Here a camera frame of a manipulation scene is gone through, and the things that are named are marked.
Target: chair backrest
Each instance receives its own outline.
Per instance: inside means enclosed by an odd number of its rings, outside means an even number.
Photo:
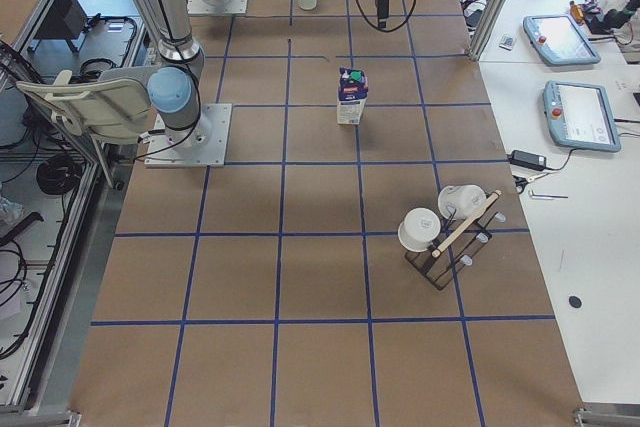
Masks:
[[[133,144],[147,130],[149,95],[137,80],[64,85],[58,80],[53,85],[16,82],[16,87],[51,110],[52,119],[75,135],[87,133],[101,142]]]

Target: allen key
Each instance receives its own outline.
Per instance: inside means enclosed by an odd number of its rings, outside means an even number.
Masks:
[[[569,198],[568,195],[536,194],[533,190],[529,190],[529,197],[534,200],[555,200]]]

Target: scissors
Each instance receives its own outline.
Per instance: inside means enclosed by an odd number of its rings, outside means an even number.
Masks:
[[[549,174],[550,172],[543,172],[541,174],[532,175],[530,177],[520,177],[519,175],[514,175],[513,180],[516,181],[516,192],[518,192],[518,194],[522,194],[527,185],[535,182],[538,179],[541,179],[542,177],[546,177]]]

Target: mug rack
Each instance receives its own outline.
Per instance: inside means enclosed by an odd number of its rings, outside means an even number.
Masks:
[[[487,216],[487,211],[498,201],[501,195],[502,192],[500,190],[494,190],[473,214],[447,235],[453,223],[454,214],[452,214],[442,223],[440,235],[433,240],[433,243],[425,252],[407,250],[404,258],[431,285],[438,290],[443,290],[463,268],[473,264],[473,258],[476,254],[489,243],[493,237],[488,230],[489,224],[494,220],[497,222],[505,222],[507,220],[506,216],[500,212],[496,212],[490,217]],[[457,253],[452,252],[450,256],[443,255],[465,233],[473,236],[464,244],[462,249]],[[449,257],[450,261],[448,263],[442,260],[446,257]]]

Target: white desk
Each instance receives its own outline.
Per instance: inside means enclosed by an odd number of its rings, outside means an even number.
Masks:
[[[640,67],[624,63],[614,43],[595,44],[602,62],[570,72],[544,65],[525,41],[523,16],[564,13],[567,6],[508,0],[480,62],[506,151],[546,155],[551,167],[562,165],[568,149],[555,146],[548,132],[541,97],[547,80],[604,85],[616,117],[640,119],[631,94],[640,91]],[[502,34],[514,32],[516,49],[499,49]],[[616,154],[577,151],[562,172],[529,187],[568,199],[522,196],[569,361],[589,403],[640,404],[640,139],[621,141]],[[580,309],[569,305],[571,295],[582,300]]]
[[[568,14],[569,1],[571,0],[506,0],[487,46],[482,53],[481,61],[542,63],[540,56],[529,45],[529,38],[522,28],[522,19],[528,15]],[[573,1],[576,3],[583,2],[583,0]],[[586,27],[584,29],[585,33],[591,37]],[[504,34],[509,34],[516,39],[512,51],[498,46]],[[612,63],[626,64],[615,42],[595,42],[593,46],[602,57],[602,62],[585,67],[586,69],[601,70],[608,68]]]

